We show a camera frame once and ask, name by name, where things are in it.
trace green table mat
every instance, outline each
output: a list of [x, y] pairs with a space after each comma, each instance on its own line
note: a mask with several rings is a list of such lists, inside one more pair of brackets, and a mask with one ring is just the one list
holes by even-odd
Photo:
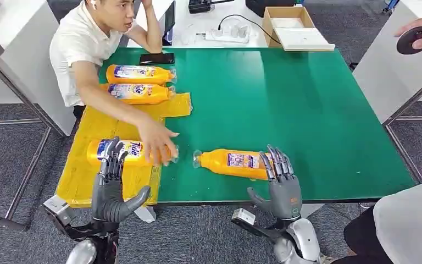
[[[300, 180], [304, 202], [377, 199], [414, 185], [338, 51], [280, 48], [170, 48], [177, 92], [190, 92], [188, 117], [168, 118], [180, 133], [180, 162], [163, 167], [158, 202], [268, 197], [265, 181], [192, 167], [196, 149], [282, 149]], [[119, 48], [100, 69], [138, 64], [143, 49]]]

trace white shirt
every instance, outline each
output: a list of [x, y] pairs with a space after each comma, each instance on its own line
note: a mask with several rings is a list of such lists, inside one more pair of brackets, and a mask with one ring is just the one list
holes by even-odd
[[422, 184], [382, 198], [373, 214], [377, 238], [392, 262], [422, 263]]
[[51, 41], [49, 57], [65, 106], [85, 105], [75, 88], [72, 63], [88, 61], [101, 66], [117, 49], [122, 34], [111, 30], [110, 36], [106, 36], [88, 12], [85, 1], [60, 21]]

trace clear bottle cap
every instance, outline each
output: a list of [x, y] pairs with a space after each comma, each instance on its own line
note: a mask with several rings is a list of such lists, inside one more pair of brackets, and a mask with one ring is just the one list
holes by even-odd
[[179, 146], [175, 145], [175, 149], [177, 150], [177, 157], [170, 159], [170, 161], [172, 161], [174, 163], [178, 163], [179, 162]]
[[170, 70], [169, 78], [170, 78], [171, 83], [173, 83], [173, 84], [177, 83], [177, 70], [176, 69]]
[[195, 150], [193, 152], [193, 167], [195, 169], [201, 167], [201, 155], [203, 155], [203, 153], [200, 150]]
[[175, 86], [174, 85], [173, 86], [169, 86], [168, 87], [168, 90], [169, 90], [169, 92], [168, 92], [168, 98], [171, 99], [171, 98], [173, 98], [176, 95]]

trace bottle label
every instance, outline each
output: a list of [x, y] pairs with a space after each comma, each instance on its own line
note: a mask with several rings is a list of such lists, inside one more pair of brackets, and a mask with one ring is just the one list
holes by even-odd
[[147, 94], [151, 95], [150, 84], [110, 84], [108, 92], [117, 99], [131, 99]]
[[259, 168], [259, 156], [252, 156], [247, 154], [228, 153], [227, 166], [237, 168]]
[[[108, 147], [110, 142], [110, 139], [103, 139], [101, 142], [99, 142], [98, 145], [98, 151], [97, 151], [97, 158], [98, 160], [102, 160], [104, 155], [106, 155], [106, 148]], [[120, 150], [120, 155], [127, 151], [127, 157], [132, 158], [140, 158], [141, 153], [143, 150], [143, 144], [139, 141], [127, 141], [127, 140], [121, 140], [122, 143], [124, 143], [122, 149]]]
[[114, 76], [123, 79], [152, 77], [155, 69], [149, 66], [117, 65]]

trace earbud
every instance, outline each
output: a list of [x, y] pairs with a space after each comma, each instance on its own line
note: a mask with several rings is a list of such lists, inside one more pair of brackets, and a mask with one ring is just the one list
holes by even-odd
[[93, 9], [96, 10], [96, 0], [90, 0]]

